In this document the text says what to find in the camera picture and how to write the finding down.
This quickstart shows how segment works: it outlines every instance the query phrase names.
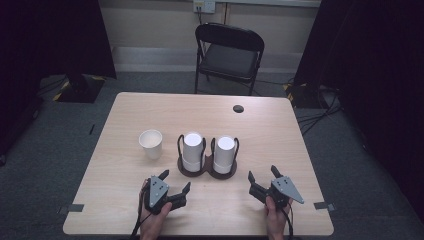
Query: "person's hand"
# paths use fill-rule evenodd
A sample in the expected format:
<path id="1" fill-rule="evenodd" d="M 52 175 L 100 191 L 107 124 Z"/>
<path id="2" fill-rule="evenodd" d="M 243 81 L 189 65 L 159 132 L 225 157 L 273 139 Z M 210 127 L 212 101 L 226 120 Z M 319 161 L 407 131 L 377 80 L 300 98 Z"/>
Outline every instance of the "person's hand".
<path id="1" fill-rule="evenodd" d="M 168 216 L 168 213 L 171 211 L 172 203 L 166 203 L 158 215 L 153 215 L 144 207 L 144 200 L 140 199 L 140 201 L 143 205 L 140 221 L 145 219 L 140 226 L 140 240 L 156 239 L 162 230 L 163 222 L 165 221 L 166 216 Z"/>
<path id="2" fill-rule="evenodd" d="M 284 208 L 284 211 L 288 213 L 290 206 Z M 286 226 L 286 217 L 283 212 L 275 208 L 275 202 L 272 197 L 266 197 L 265 205 L 266 214 L 266 231 L 270 240 L 283 240 L 284 239 L 284 227 Z"/>

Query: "black curtain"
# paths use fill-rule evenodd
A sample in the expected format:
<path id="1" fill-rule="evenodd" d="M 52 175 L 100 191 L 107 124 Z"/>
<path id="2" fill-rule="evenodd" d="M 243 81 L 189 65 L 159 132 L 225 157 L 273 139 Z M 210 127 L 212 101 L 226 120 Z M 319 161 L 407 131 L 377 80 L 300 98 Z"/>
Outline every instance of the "black curtain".
<path id="1" fill-rule="evenodd" d="M 369 151 L 424 222 L 423 29 L 419 0 L 322 0 L 295 83 L 340 89 Z"/>
<path id="2" fill-rule="evenodd" d="M 1 1 L 0 32 L 0 154 L 42 78 L 69 71 L 116 78 L 97 0 Z"/>

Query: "paper cup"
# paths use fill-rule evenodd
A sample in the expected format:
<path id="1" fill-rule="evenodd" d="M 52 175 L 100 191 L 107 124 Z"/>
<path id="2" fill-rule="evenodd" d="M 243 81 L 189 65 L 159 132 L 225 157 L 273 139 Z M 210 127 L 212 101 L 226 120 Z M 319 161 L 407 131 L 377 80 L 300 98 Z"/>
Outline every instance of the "paper cup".
<path id="1" fill-rule="evenodd" d="M 162 155 L 162 134 L 158 130 L 144 131 L 138 138 L 144 152 L 150 159 L 158 159 Z"/>
<path id="2" fill-rule="evenodd" d="M 213 169 L 221 174 L 229 173 L 234 162 L 235 141 L 230 136 L 221 136 L 215 143 Z"/>
<path id="3" fill-rule="evenodd" d="M 201 156 L 203 152 L 202 143 L 203 137 L 200 133 L 189 132 L 184 136 L 183 166 L 187 171 L 197 172 L 201 169 L 200 159 L 203 158 Z"/>

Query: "wire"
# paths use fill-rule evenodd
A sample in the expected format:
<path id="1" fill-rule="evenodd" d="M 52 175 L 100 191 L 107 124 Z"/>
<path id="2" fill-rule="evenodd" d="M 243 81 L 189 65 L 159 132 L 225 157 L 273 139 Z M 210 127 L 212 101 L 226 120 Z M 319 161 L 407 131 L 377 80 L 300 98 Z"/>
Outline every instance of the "wire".
<path id="1" fill-rule="evenodd" d="M 196 7 L 197 10 L 197 17 L 199 18 L 199 23 L 202 25 L 202 7 Z"/>
<path id="2" fill-rule="evenodd" d="M 40 88 L 40 90 L 38 90 L 38 93 L 37 93 L 37 96 L 39 97 L 39 96 L 41 96 L 41 95 L 44 95 L 44 94 L 46 94 L 46 93 L 48 93 L 48 92 L 50 92 L 50 91 L 52 91 L 52 90 L 54 90 L 54 89 L 56 89 L 57 87 L 59 87 L 60 85 L 62 85 L 62 83 L 65 81 L 65 79 L 67 79 L 68 77 L 65 75 L 62 79 L 59 79 L 59 80 L 56 80 L 56 81 L 54 81 L 54 82 L 51 82 L 51 83 L 49 83 L 49 84 L 47 84 L 46 86 L 43 86 L 42 88 Z M 44 90 L 44 89 L 46 89 L 46 88 L 48 88 L 48 87 L 50 87 L 50 86 L 52 86 L 52 85 L 54 85 L 54 84 L 56 84 L 54 87 L 52 87 L 52 88 L 50 88 L 50 89 L 48 89 L 48 90 Z"/>
<path id="3" fill-rule="evenodd" d="M 288 205 L 289 205 L 289 207 L 290 207 L 290 213 L 291 213 L 291 217 L 292 217 L 292 225 L 294 225 L 293 209 L 292 209 L 291 204 L 290 204 L 289 202 L 287 202 L 287 204 L 288 204 Z"/>
<path id="4" fill-rule="evenodd" d="M 269 83 L 269 84 L 275 84 L 275 85 L 285 85 L 286 84 L 286 83 L 276 83 L 276 82 L 263 81 L 263 80 L 256 80 L 256 82 L 263 82 L 263 83 Z"/>
<path id="5" fill-rule="evenodd" d="M 294 82 L 294 77 L 290 78 L 290 79 L 287 81 L 287 84 L 292 84 L 293 82 Z"/>
<path id="6" fill-rule="evenodd" d="M 281 212 L 284 214 L 284 217 L 287 220 L 287 223 L 289 224 L 289 239 L 288 240 L 292 240 L 293 239 L 293 225 L 292 222 L 290 221 L 289 216 L 287 215 L 286 211 L 284 211 L 284 209 L 281 209 Z"/>
<path id="7" fill-rule="evenodd" d="M 147 215 L 147 217 L 145 217 L 145 218 L 143 219 L 143 221 L 141 221 L 141 222 L 140 222 L 140 225 L 141 225 L 141 224 L 143 224 L 143 223 L 144 223 L 144 221 L 146 221 L 146 220 L 150 217 L 150 215 L 152 215 L 152 214 L 150 213 L 149 215 Z"/>
<path id="8" fill-rule="evenodd" d="M 309 132 L 309 130 L 311 130 L 321 119 L 323 119 L 325 116 L 328 116 L 328 115 L 330 115 L 330 113 L 331 114 L 334 114 L 334 113 L 336 113 L 336 112 L 338 112 L 338 111 L 340 111 L 340 109 L 341 109 L 341 107 L 339 106 L 338 108 L 336 108 L 335 110 L 333 110 L 333 112 L 331 112 L 331 110 L 333 109 L 332 107 L 333 107 L 333 105 L 334 105 L 334 102 L 336 101 L 336 97 L 337 97 L 337 94 L 335 94 L 334 95 L 334 97 L 333 97 L 333 100 L 332 100 L 332 102 L 331 102 L 331 104 L 330 104 L 330 106 L 328 107 L 328 109 L 322 114 L 322 115 L 320 115 L 320 116 L 317 116 L 317 117 L 313 117 L 313 118 L 311 118 L 311 119 L 305 119 L 305 120 L 301 120 L 301 121 L 298 121 L 298 123 L 302 123 L 302 122 L 306 122 L 306 121 L 312 121 L 312 120 L 315 120 L 314 122 L 310 122 L 310 123 L 307 123 L 307 124 L 305 124 L 305 125 L 303 125 L 301 128 L 300 128 L 300 130 L 302 130 L 304 127 L 306 127 L 306 126 L 308 126 L 308 125 L 311 125 L 309 128 L 307 128 L 303 133 L 302 133 L 302 136 L 304 136 L 304 135 L 306 135 L 306 133 L 307 132 Z"/>
<path id="9" fill-rule="evenodd" d="M 228 3 L 225 3 L 224 24 L 227 24 L 227 10 L 228 10 Z"/>
<path id="10" fill-rule="evenodd" d="M 235 82 L 235 83 L 238 83 L 238 84 L 243 85 L 243 86 L 245 86 L 245 87 L 247 87 L 247 88 L 250 89 L 250 86 L 247 86 L 244 83 L 241 83 L 241 82 Z M 256 91 L 255 89 L 252 89 L 252 90 L 253 90 L 254 93 L 256 93 L 256 95 L 258 95 L 259 97 L 262 97 L 262 95 L 260 93 L 258 93 L 258 91 Z"/>

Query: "chair leg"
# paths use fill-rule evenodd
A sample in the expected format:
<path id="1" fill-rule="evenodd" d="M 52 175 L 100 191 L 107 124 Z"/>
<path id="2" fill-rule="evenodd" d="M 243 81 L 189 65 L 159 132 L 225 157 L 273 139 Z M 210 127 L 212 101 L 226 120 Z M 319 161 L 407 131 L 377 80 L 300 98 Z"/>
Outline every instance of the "chair leg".
<path id="1" fill-rule="evenodd" d="M 255 86 L 255 81 L 256 81 L 256 77 L 255 77 L 255 78 L 253 78 L 252 83 L 250 83 L 249 96 L 252 96 L 252 93 L 253 93 L 253 87 Z"/>
<path id="2" fill-rule="evenodd" d="M 199 85 L 199 70 L 196 68 L 196 80 L 194 82 L 194 94 L 197 94 L 197 86 Z"/>

